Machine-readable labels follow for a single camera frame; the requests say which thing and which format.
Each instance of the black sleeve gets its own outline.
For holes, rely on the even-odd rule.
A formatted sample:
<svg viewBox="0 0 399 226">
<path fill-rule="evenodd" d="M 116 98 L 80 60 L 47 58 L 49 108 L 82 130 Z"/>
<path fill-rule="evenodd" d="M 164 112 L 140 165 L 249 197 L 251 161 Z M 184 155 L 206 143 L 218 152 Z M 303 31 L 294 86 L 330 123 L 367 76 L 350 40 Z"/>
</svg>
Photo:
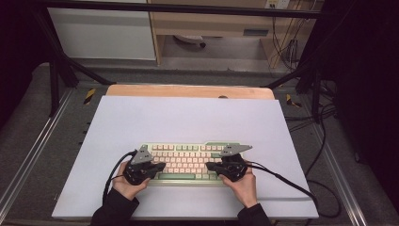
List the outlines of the black sleeve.
<svg viewBox="0 0 399 226">
<path fill-rule="evenodd" d="M 271 226 L 271 222 L 258 203 L 250 208 L 244 208 L 238 213 L 238 219 L 242 226 Z"/>
<path fill-rule="evenodd" d="M 123 197 L 117 190 L 112 188 L 105 203 L 91 218 L 91 226 L 127 226 L 133 212 L 138 207 L 138 199 L 132 201 Z"/>
</svg>

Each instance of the hand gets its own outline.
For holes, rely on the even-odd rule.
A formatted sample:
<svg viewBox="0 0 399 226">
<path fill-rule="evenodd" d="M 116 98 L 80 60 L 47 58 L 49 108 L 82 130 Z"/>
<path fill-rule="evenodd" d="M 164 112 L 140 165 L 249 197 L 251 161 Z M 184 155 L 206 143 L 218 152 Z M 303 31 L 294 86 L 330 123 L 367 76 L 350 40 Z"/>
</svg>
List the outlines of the hand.
<svg viewBox="0 0 399 226">
<path fill-rule="evenodd" d="M 126 164 L 127 162 L 122 162 L 120 164 L 120 169 L 118 170 L 118 174 L 117 175 L 123 175 L 123 171 L 126 168 Z M 120 176 L 115 178 L 112 181 L 112 186 L 114 187 L 114 189 L 116 189 L 122 196 L 124 196 L 126 199 L 132 201 L 135 196 L 137 195 L 137 193 L 141 190 L 144 190 L 148 183 L 150 181 L 150 178 L 147 178 L 146 180 L 143 181 L 143 183 L 141 183 L 138 186 L 132 186 L 127 180 L 126 178 L 124 178 L 124 176 Z"/>
<path fill-rule="evenodd" d="M 248 168 L 243 178 L 236 182 L 232 182 L 226 176 L 219 174 L 223 184 L 229 186 L 234 192 L 235 197 L 246 208 L 252 207 L 258 203 L 256 198 L 256 177 L 252 173 L 252 168 Z"/>
</svg>

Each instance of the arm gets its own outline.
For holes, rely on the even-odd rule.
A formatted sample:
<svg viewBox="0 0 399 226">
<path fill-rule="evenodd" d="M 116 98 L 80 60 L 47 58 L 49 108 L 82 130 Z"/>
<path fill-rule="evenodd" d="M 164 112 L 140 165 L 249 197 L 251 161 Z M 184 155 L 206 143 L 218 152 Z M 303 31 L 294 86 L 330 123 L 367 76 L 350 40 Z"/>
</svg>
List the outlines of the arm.
<svg viewBox="0 0 399 226">
<path fill-rule="evenodd" d="M 126 162 L 121 163 L 117 175 L 122 175 L 125 167 Z M 105 203 L 94 213 L 90 225 L 128 225 L 130 217 L 139 205 L 136 195 L 147 187 L 149 181 L 150 178 L 139 186 L 132 186 L 123 176 L 115 178 Z"/>
<path fill-rule="evenodd" d="M 248 168 L 244 177 L 236 182 L 232 182 L 222 174 L 219 177 L 223 181 L 223 184 L 232 189 L 238 201 L 244 205 L 244 208 L 237 215 L 241 225 L 272 225 L 262 206 L 258 203 L 256 197 L 256 177 L 252 173 L 252 168 Z"/>
</svg>

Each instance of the white table surface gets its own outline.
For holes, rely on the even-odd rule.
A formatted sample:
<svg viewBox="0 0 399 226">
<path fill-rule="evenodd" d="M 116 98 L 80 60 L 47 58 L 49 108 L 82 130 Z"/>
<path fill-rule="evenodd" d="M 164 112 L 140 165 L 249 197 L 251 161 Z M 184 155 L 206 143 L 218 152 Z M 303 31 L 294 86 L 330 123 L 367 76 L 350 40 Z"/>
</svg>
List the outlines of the white table surface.
<svg viewBox="0 0 399 226">
<path fill-rule="evenodd" d="M 309 190 L 279 101 L 104 96 L 53 212 L 90 218 L 101 206 L 110 171 L 144 142 L 238 141 L 258 162 Z M 254 170 L 259 202 L 270 218 L 318 218 L 311 199 Z M 236 218 L 242 205 L 227 187 L 149 186 L 137 196 L 139 219 Z"/>
</svg>

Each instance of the keyboard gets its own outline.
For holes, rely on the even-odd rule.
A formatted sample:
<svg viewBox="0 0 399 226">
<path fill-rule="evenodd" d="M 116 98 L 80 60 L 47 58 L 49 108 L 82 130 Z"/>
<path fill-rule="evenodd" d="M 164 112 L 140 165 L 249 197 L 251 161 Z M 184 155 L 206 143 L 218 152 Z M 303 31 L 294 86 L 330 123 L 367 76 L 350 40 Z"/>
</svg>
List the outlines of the keyboard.
<svg viewBox="0 0 399 226">
<path fill-rule="evenodd" d="M 162 172 L 150 180 L 149 186 L 223 186 L 214 171 L 207 170 L 206 162 L 221 162 L 220 152 L 227 144 L 145 143 L 153 163 L 165 162 Z"/>
</svg>

